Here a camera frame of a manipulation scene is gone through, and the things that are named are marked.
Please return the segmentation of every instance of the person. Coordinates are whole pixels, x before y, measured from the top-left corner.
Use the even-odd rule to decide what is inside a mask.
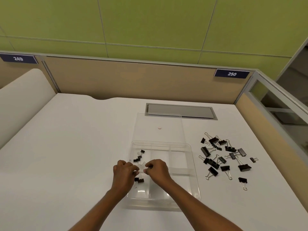
[[[144,173],[166,191],[177,203],[194,230],[240,231],[241,229],[225,217],[214,212],[202,202],[175,183],[168,167],[161,159],[154,159],[145,164]],[[130,191],[139,168],[130,162],[119,160],[113,166],[113,182],[105,196],[69,231],[99,231],[118,202]]]

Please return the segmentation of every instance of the white table surface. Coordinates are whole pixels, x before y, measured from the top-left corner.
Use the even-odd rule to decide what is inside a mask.
[[[183,119],[201,200],[243,230],[307,230],[308,214],[234,105],[129,98],[95,100],[57,94],[0,150],[0,230],[67,230],[112,183],[112,167],[128,159],[137,112],[146,103],[213,107],[218,121]],[[219,170],[205,179],[204,132],[243,148],[252,169],[228,159],[229,180]],[[213,152],[212,157],[223,151]],[[259,161],[252,163],[250,157]],[[248,179],[244,191],[238,177]],[[193,230],[181,212],[124,210],[118,205],[102,230]]]

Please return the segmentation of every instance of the plastic box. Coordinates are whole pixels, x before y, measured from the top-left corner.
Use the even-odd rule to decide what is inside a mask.
[[[153,116],[138,113],[134,138],[131,143],[129,161],[140,168],[138,177],[144,179],[144,183],[135,182],[127,195],[127,206],[131,209],[168,210],[178,211],[179,207],[174,200],[152,179],[143,173],[144,164],[152,159],[161,159],[166,162],[171,178],[200,200],[198,180],[191,147],[187,143],[152,142],[149,139],[161,140],[176,138],[184,140],[182,118],[179,115]],[[144,150],[141,161],[134,163],[138,153]]]

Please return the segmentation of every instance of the hand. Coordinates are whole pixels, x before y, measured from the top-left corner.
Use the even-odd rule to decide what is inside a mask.
[[[139,174],[138,170],[136,165],[119,160],[117,165],[113,166],[113,182],[110,190],[117,193],[121,199],[124,198],[132,188],[134,178]]]
[[[153,182],[155,182],[160,187],[172,182],[172,178],[169,174],[168,167],[164,161],[161,159],[153,159],[145,164],[148,167],[143,170],[143,172],[149,175]]]

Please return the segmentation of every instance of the person's left hand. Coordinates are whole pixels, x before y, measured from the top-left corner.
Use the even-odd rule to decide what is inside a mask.
[[[111,190],[118,193],[122,199],[132,188],[135,177],[139,174],[139,168],[130,162],[119,160],[117,165],[113,166],[113,182]]]

